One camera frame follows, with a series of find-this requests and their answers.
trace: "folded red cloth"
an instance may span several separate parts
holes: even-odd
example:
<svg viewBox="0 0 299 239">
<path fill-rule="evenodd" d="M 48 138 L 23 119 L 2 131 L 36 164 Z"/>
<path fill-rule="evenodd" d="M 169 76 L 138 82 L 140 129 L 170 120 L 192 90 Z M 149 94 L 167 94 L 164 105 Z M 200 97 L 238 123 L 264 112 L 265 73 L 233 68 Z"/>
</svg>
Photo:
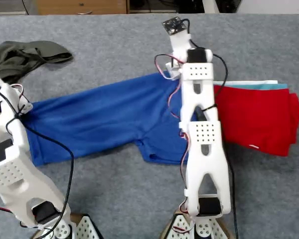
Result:
<svg viewBox="0 0 299 239">
<path fill-rule="evenodd" d="M 227 142 L 279 156 L 287 156 L 296 142 L 299 100 L 288 89 L 224 87 L 216 103 Z"/>
</svg>

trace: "wooden drawer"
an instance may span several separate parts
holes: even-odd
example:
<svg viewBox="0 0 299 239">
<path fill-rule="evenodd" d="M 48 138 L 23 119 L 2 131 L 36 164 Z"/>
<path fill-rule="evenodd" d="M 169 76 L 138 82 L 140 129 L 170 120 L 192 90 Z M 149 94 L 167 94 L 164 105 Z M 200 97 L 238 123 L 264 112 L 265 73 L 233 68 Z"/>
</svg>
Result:
<svg viewBox="0 0 299 239">
<path fill-rule="evenodd" d="M 124 14 L 126 0 L 36 0 L 40 15 Z"/>
</svg>

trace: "gray carpet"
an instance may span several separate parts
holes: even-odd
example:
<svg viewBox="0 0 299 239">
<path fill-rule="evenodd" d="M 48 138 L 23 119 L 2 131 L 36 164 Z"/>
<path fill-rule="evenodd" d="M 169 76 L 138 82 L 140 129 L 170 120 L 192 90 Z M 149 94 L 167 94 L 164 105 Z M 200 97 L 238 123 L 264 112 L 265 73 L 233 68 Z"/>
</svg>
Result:
<svg viewBox="0 0 299 239">
<path fill-rule="evenodd" d="M 184 15 L 197 44 L 223 56 L 229 80 L 278 80 L 299 96 L 299 15 Z M 23 79 L 32 101 L 155 72 L 153 57 L 170 52 L 161 22 L 168 14 L 0 17 L 0 43 L 51 40 L 74 60 L 45 65 Z M 215 63 L 216 79 L 224 69 Z M 241 239 L 299 239 L 299 130 L 289 157 L 231 145 Z M 69 162 L 40 167 L 65 192 Z M 135 145 L 77 159 L 69 204 L 91 215 L 106 239 L 158 238 L 183 199 L 177 166 L 145 163 Z M 232 214 L 225 217 L 232 226 Z M 0 239 L 25 239 L 0 212 Z"/>
</svg>

